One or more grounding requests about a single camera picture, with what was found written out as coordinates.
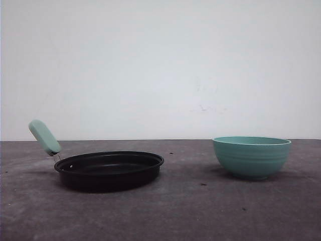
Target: pan handle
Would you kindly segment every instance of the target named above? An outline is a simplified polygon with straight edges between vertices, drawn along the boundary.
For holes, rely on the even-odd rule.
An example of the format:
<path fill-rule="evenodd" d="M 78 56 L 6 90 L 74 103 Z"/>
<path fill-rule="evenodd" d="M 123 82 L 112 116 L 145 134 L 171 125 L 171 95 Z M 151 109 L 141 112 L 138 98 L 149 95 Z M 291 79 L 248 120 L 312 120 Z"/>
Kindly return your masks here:
<path fill-rule="evenodd" d="M 29 130 L 49 156 L 61 151 L 61 146 L 41 120 L 34 119 L 29 123 Z"/>

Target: gray table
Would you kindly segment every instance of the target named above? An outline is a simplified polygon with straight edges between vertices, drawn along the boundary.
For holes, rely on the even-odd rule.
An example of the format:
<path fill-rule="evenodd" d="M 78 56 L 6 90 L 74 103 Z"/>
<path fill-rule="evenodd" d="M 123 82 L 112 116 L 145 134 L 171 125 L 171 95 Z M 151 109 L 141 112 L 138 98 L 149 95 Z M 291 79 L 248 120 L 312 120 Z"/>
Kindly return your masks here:
<path fill-rule="evenodd" d="M 141 188 L 79 193 L 38 143 L 2 142 L 1 240 L 321 240 L 321 140 L 294 140 L 282 171 L 259 182 L 227 174 L 209 140 L 61 144 L 62 157 L 137 150 L 165 163 Z"/>

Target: black frying pan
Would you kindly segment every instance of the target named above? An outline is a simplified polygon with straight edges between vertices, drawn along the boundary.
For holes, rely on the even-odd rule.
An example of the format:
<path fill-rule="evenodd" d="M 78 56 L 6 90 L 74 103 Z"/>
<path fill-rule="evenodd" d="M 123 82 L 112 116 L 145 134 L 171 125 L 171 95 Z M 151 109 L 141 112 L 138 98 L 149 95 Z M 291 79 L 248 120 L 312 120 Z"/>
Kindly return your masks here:
<path fill-rule="evenodd" d="M 50 156 L 61 151 L 43 122 L 33 120 L 29 129 Z M 99 152 L 63 159 L 55 164 L 55 169 L 61 182 L 69 188 L 89 192 L 118 191 L 152 181 L 163 162 L 163 157 L 147 152 Z"/>

